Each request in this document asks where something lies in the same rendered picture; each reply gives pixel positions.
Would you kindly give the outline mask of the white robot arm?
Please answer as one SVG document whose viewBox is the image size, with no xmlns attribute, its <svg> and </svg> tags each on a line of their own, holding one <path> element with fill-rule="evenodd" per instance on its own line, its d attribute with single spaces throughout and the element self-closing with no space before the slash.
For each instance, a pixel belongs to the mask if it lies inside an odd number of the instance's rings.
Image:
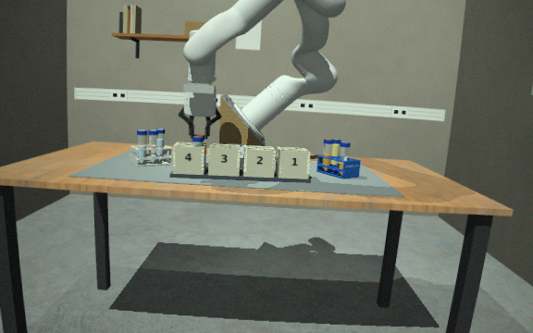
<svg viewBox="0 0 533 333">
<path fill-rule="evenodd" d="M 188 81 L 192 83 L 184 83 L 183 92 L 214 93 L 215 85 L 210 84 L 217 80 L 214 77 L 216 51 L 252 29 L 282 1 L 239 0 L 228 11 L 207 21 L 199 31 L 190 31 L 190 40 L 185 44 L 183 54 L 190 62 Z M 296 99 L 306 94 L 325 93 L 333 88 L 338 80 L 337 70 L 317 50 L 323 48 L 327 42 L 328 18 L 337 17 L 345 8 L 346 0 L 294 0 L 294 2 L 303 23 L 303 37 L 292 52 L 291 62 L 304 78 L 280 76 L 243 109 L 237 104 L 234 105 L 243 119 L 262 139 L 264 137 L 260 129 Z"/>
</svg>

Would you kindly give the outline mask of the grey bench mat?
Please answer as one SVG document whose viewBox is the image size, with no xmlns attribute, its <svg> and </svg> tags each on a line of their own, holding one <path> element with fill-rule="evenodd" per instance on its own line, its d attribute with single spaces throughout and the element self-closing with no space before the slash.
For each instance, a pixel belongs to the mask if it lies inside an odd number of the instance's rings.
<svg viewBox="0 0 533 333">
<path fill-rule="evenodd" d="M 173 165 L 173 163 L 172 163 Z M 146 182 L 176 183 L 234 188 L 250 188 L 281 191 L 310 191 L 359 195 L 405 197 L 389 183 L 364 165 L 360 165 L 359 177 L 340 179 L 316 172 L 317 162 L 310 161 L 311 182 L 282 182 L 235 179 L 170 178 L 172 165 L 135 166 L 130 162 L 130 151 L 89 166 L 68 177 L 90 179 L 118 179 Z"/>
</svg>

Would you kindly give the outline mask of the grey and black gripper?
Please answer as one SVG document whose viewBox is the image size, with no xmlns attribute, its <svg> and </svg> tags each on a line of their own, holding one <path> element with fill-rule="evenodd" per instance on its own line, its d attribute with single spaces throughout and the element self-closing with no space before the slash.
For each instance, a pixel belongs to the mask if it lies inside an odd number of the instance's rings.
<svg viewBox="0 0 533 333">
<path fill-rule="evenodd" d="M 190 116 L 190 118 L 188 119 L 184 114 Z M 211 120 L 210 117 L 214 115 L 217 116 Z M 184 119 L 189 125 L 191 138 L 194 135 L 194 117 L 206 117 L 205 139 L 207 139 L 207 136 L 210 136 L 210 126 L 221 119 L 221 115 L 217 110 L 216 86 L 214 94 L 186 92 L 184 107 L 180 110 L 179 117 Z"/>
</svg>

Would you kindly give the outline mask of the beige bucket adapter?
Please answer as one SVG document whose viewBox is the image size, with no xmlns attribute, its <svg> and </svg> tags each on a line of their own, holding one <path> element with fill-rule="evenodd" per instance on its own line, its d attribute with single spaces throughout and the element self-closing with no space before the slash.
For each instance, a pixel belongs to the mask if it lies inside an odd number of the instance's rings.
<svg viewBox="0 0 533 333">
<path fill-rule="evenodd" d="M 310 154 L 305 148 L 277 147 L 275 172 L 278 178 L 308 179 Z"/>
<path fill-rule="evenodd" d="M 273 146 L 244 145 L 242 155 L 244 177 L 274 178 L 276 150 Z"/>
<path fill-rule="evenodd" d="M 206 143 L 203 147 L 194 147 L 192 142 L 177 142 L 173 145 L 172 174 L 203 175 L 205 163 Z"/>
<path fill-rule="evenodd" d="M 240 145 L 211 143 L 209 147 L 208 175 L 238 177 L 240 174 Z"/>
</svg>

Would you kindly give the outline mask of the blue tube rack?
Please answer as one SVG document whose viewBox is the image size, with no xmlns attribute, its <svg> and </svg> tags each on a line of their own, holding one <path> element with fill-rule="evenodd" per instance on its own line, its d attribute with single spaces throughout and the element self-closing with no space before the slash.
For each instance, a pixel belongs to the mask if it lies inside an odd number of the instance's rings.
<svg viewBox="0 0 533 333">
<path fill-rule="evenodd" d="M 343 169 L 339 169 L 339 164 L 330 164 L 330 166 L 322 165 L 323 158 L 343 162 Z M 340 179 L 357 178 L 359 177 L 360 163 L 361 160 L 357 159 L 348 158 L 348 161 L 341 161 L 340 156 L 325 157 L 323 155 L 320 155 L 317 159 L 316 172 L 327 174 Z M 323 167 L 328 168 L 328 171 L 325 171 Z M 342 175 L 339 171 L 342 172 Z"/>
</svg>

